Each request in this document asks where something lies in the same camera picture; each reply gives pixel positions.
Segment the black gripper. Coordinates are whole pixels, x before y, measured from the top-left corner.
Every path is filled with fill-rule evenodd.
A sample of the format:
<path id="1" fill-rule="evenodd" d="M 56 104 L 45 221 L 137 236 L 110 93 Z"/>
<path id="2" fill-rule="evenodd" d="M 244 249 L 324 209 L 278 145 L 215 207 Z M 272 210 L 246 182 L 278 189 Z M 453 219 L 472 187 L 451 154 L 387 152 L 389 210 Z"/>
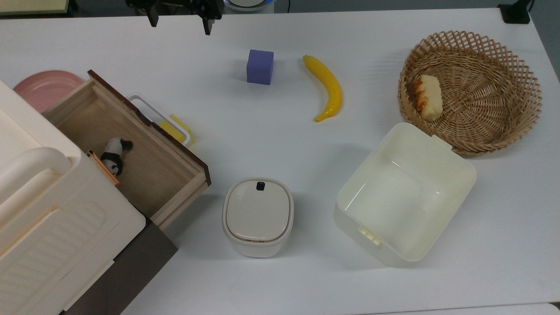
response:
<path id="1" fill-rule="evenodd" d="M 191 14 L 202 18 L 204 32 L 210 36 L 215 20 L 220 20 L 225 4 L 222 0 L 126 0 L 126 5 L 136 8 L 148 17 L 150 25 L 156 27 L 159 15 L 156 4 L 180 6 Z"/>

